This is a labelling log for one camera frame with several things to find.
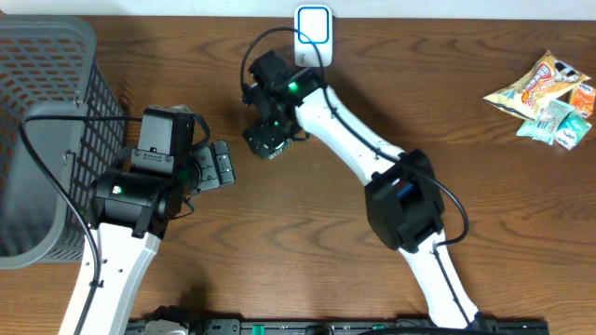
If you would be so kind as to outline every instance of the snack bag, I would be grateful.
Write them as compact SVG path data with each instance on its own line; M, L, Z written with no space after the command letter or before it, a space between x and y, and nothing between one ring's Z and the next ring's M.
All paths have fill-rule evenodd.
M494 107L524 120L535 120L549 103L589 77L557 60L550 51L509 87L484 97Z
M552 145L555 133L562 120L574 110L574 107L559 100L553 100L536 121L525 120L517 136L532 137L532 140L543 141Z
M571 113L562 121L559 130L555 134L555 141L567 150L571 150L588 133L591 127L592 125L588 121L576 113Z
M588 118L594 111L594 101L596 101L596 89L585 84L579 84L569 95L569 104L576 108L576 113Z

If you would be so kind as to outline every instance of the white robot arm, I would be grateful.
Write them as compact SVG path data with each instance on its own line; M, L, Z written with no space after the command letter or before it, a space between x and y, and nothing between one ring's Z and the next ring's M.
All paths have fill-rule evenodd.
M447 248L435 248L445 241L438 187L423 185L427 181L409 174L402 184L414 183L410 186L424 195L408 195L402 205L398 191L394 191L402 185L398 184L406 169L419 170L412 162L421 165L418 173L429 169L432 174L424 154L405 154L375 134L347 110L324 77L313 69L295 74L275 52L269 51L252 64L249 72L256 84L243 84L243 100L254 104L262 117L243 134L252 151L271 159L289 147L300 129L321 139L365 186L369 223L381 240L398 249L410 264L427 298L432 321L439 327L466 328L478 309L467 297ZM416 208L405 208L413 202ZM373 222L374 218L381 223Z
M205 138L193 144L195 123ZM169 221L180 218L182 203L193 212L185 196L234 182L227 145L208 143L207 124L185 106L144 111L138 147L119 154L90 186L89 228L95 243L85 243L60 335L125 333L142 277ZM123 171L129 155L130 171ZM97 282L92 247L101 260ZM91 285L95 291L86 308Z
M350 113L339 101L332 88L327 87L327 94L333 107L337 109L336 112L368 143L374 143L384 153L392 156L397 157L404 153L400 147L391 145L380 138ZM337 118L333 117L325 101L323 88L309 94L303 99L303 102L302 105L295 108L296 119L300 126L327 144L354 171L363 185L372 181L374 172L383 173L393 167L393 162L379 157L354 137ZM433 254L433 246L444 240L445 233L441 231L424 240L418 246L419 250L416 253L405 251L403 248L400 248L399 251L410 264L416 280L427 298L428 313L432 321L439 327L465 328L467 321L454 302L454 297ZM478 309L464 291L449 258L447 248L438 248L438 252L467 320L474 320Z

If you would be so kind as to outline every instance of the wood grain surface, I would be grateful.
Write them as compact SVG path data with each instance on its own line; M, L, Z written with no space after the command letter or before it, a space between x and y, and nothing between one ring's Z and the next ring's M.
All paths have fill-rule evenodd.
M239 100L240 59L286 19L84 18L97 60L131 114L187 104L214 140L229 142L236 184L196 198L173 221L144 277L133 316L178 304L245 318L395 318L427 305L404 259L382 246L357 178L322 142L261 161L241 139L257 118ZM593 22L335 21L330 84L382 137L420 148L459 196L469 237L450 248L469 297L487 315L543 318L551 334L589 334L596 320L596 131L568 152L517 138L521 120L482 97L532 67L546 49L596 75ZM292 62L288 33L275 49ZM139 125L130 125L136 143ZM448 236L461 230L451 204ZM0 333L55 333L77 264L0 274Z

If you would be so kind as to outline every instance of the plastic basket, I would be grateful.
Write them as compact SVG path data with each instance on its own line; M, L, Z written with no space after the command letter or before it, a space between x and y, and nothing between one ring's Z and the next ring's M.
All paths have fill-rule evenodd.
M0 268L79 261L84 236L18 139L26 114L122 115L95 61L95 33L72 17L0 18ZM35 121L31 141L78 207L122 148L125 123Z

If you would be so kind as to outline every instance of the green snack package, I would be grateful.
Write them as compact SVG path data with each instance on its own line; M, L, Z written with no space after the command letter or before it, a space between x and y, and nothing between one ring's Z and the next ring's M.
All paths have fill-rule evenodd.
M560 145L573 149L588 133L592 125L575 112L569 114L561 123L555 134L555 141Z
M573 106L560 100L553 100L535 121L523 121L515 135L528 136L532 140L543 141L552 145L559 125L573 110Z

